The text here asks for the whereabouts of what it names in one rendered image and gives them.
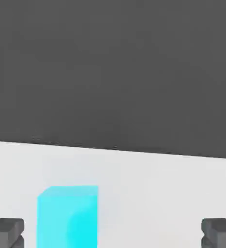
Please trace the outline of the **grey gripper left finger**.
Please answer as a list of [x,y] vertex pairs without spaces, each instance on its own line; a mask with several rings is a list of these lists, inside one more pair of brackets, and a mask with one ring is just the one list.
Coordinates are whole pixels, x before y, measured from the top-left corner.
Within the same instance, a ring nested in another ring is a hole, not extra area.
[[0,218],[0,248],[25,248],[22,218]]

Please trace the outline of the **large cyan box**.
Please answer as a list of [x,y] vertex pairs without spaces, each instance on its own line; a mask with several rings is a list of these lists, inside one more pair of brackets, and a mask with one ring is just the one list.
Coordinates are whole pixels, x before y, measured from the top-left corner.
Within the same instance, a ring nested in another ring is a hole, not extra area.
[[36,248],[98,248],[98,186],[51,186],[42,192]]

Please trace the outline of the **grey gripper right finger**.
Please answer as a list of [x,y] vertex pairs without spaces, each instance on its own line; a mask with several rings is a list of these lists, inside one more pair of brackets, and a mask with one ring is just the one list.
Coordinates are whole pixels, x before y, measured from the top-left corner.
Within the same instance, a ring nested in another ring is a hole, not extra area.
[[226,248],[226,218],[204,218],[201,230],[201,248]]

